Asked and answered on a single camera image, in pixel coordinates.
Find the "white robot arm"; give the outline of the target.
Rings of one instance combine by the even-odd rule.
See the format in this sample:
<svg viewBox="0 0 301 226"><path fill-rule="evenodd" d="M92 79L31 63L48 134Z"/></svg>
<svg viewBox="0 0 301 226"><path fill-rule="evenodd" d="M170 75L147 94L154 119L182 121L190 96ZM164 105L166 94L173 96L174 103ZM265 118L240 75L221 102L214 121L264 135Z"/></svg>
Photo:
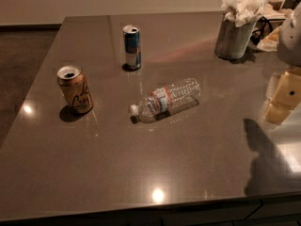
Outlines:
<svg viewBox="0 0 301 226"><path fill-rule="evenodd" d="M301 4L294 9L280 28L277 54L285 63L301 66Z"/></svg>

